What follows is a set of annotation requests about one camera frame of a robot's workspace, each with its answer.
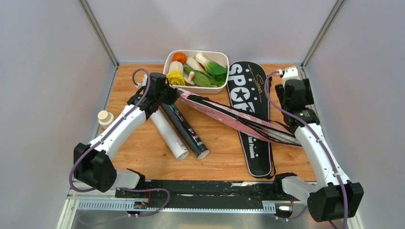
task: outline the white tube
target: white tube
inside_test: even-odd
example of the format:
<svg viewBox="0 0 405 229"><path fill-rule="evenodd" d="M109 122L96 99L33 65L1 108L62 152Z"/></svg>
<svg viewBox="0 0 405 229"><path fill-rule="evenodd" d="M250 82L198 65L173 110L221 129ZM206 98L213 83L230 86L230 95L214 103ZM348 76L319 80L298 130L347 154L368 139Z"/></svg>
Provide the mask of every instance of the white tube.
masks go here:
<svg viewBox="0 0 405 229"><path fill-rule="evenodd" d="M146 79L147 76L144 75L144 79L142 81L143 85L146 84ZM181 141L179 136L176 134L176 132L174 132L173 128L163 115L162 111L158 109L150 116L150 118L158 129L160 135L162 135L174 157L179 161L185 159L188 156L189 151L184 143Z"/></svg>

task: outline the robotic arm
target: robotic arm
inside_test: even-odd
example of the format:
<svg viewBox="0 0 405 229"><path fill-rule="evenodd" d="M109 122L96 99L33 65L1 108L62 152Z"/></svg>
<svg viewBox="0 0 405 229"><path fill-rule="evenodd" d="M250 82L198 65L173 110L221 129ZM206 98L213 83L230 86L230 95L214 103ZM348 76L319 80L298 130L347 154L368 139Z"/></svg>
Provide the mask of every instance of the robotic arm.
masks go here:
<svg viewBox="0 0 405 229"><path fill-rule="evenodd" d="M348 217L353 217L364 190L360 183L352 183L341 169L323 137L319 119L313 110L306 107L314 103L309 80L301 80L297 68L290 67L285 69L283 84L276 85L275 88L282 109L298 116L308 124L305 126L297 119L284 114L284 122L304 147L317 179L317 184L313 186L295 174L280 174L275 177L277 188L307 205L316 222L342 219L344 204L342 188L337 177L339 175L347 194ZM330 152L329 155L319 141L322 141L324 148Z"/></svg>
<svg viewBox="0 0 405 229"><path fill-rule="evenodd" d="M73 175L87 185L106 192L112 187L139 188L145 176L132 170L115 170L112 159L116 152L152 113L157 111L162 103L173 104L180 96L180 91L166 84L166 76L161 73L150 74L150 86L145 99L135 107L141 99L138 92L127 102L118 118L98 137L85 145L79 143L74 149L74 162L79 159L91 146L92 149L77 165Z"/></svg>

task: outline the white bottle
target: white bottle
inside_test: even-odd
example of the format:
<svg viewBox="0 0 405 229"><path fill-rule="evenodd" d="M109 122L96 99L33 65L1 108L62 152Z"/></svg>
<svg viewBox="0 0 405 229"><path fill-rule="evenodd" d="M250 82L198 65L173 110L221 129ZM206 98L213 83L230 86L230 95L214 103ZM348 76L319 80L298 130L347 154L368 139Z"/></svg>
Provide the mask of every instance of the white bottle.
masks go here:
<svg viewBox="0 0 405 229"><path fill-rule="evenodd" d="M104 128L107 129L111 123L114 121L114 115L108 111L100 111L97 115L98 123Z"/></svg>

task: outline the orange pumpkin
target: orange pumpkin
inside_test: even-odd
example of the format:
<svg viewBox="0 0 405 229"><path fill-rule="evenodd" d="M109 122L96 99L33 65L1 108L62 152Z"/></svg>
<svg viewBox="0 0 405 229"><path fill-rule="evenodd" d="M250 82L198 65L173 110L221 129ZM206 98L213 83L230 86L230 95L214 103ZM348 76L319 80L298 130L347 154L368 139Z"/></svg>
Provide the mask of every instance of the orange pumpkin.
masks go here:
<svg viewBox="0 0 405 229"><path fill-rule="evenodd" d="M176 53L173 55L173 61L178 61L178 62L181 62L182 64L185 64L186 61L187 61L187 57L186 57L186 55L185 55L184 53L182 53L182 52L176 52Z"/></svg>

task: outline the black tube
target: black tube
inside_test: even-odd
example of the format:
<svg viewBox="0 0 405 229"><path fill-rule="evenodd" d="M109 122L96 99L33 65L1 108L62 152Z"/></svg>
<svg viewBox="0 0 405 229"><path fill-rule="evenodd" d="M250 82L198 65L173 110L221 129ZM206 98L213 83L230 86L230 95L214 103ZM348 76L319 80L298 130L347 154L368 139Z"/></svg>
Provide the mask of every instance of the black tube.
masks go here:
<svg viewBox="0 0 405 229"><path fill-rule="evenodd" d="M180 113L177 107L173 105L162 104L164 113L179 131L186 144L194 152L198 159L203 159L210 152L198 135L194 132L190 124Z"/></svg>

